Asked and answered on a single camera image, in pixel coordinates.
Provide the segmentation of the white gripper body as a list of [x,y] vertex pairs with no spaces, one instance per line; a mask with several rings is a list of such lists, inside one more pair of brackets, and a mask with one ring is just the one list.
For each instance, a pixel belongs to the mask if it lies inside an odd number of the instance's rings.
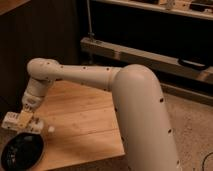
[[24,92],[23,94],[22,105],[24,109],[36,110],[41,106],[42,102],[43,102],[42,96],[32,95],[28,92]]

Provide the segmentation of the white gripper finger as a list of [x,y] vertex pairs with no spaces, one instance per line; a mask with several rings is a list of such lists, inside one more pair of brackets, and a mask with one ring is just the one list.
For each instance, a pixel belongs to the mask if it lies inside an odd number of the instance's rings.
[[31,118],[31,122],[37,123],[38,121],[39,121],[39,117],[37,117],[36,115],[33,115],[32,118]]
[[18,127],[25,128],[30,122],[33,112],[29,109],[23,109],[18,115]]

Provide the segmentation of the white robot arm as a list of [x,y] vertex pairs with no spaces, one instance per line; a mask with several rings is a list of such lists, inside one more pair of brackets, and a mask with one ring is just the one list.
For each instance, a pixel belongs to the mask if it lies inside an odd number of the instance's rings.
[[34,58],[22,97],[18,128],[24,130],[56,80],[66,80],[108,91],[127,157],[129,171],[182,171],[174,133],[160,82],[148,67],[62,65]]

